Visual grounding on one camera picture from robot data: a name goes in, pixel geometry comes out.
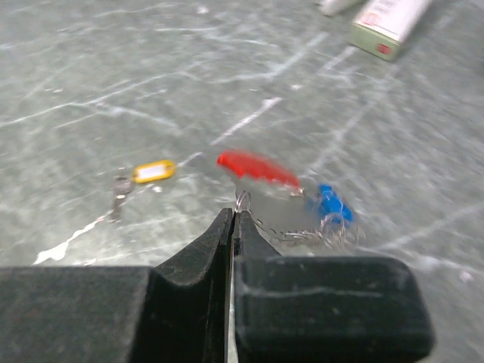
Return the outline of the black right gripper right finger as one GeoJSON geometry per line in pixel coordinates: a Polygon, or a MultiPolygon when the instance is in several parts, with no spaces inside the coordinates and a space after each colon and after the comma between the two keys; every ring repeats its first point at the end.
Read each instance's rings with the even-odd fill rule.
{"type": "Polygon", "coordinates": [[[378,256],[283,256],[234,216],[234,335],[241,362],[417,362],[435,332],[417,279],[378,256]]]}

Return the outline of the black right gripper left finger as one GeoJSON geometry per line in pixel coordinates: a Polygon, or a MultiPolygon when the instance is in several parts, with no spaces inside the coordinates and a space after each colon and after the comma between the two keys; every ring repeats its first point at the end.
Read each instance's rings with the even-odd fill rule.
{"type": "Polygon", "coordinates": [[[223,209],[156,267],[1,270],[3,362],[225,362],[231,234],[223,209]]]}

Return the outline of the metal key holder red handle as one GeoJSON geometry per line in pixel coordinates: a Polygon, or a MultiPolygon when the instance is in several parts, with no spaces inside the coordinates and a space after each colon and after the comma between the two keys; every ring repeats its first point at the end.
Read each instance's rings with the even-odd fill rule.
{"type": "Polygon", "coordinates": [[[235,211],[248,213],[270,241],[342,250],[355,246],[365,235],[356,212],[332,185],[353,211],[355,220],[349,227],[324,224],[308,210],[308,197],[314,196],[320,184],[327,183],[303,183],[281,163],[247,150],[225,150],[216,162],[235,184],[235,211]]]}

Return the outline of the blue key tag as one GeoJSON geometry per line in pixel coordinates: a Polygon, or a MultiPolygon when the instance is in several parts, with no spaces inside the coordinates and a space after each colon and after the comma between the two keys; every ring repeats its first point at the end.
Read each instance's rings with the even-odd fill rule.
{"type": "Polygon", "coordinates": [[[308,197],[306,205],[324,224],[349,227],[355,220],[351,208],[328,184],[320,184],[314,196],[308,197]]]}

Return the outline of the yellow key tag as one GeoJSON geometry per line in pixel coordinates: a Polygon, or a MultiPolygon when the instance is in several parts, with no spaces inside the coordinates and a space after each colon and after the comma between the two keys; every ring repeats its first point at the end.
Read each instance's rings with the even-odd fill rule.
{"type": "Polygon", "coordinates": [[[136,166],[132,177],[137,184],[157,182],[159,180],[171,178],[176,172],[176,164],[171,160],[159,160],[136,166]]]}

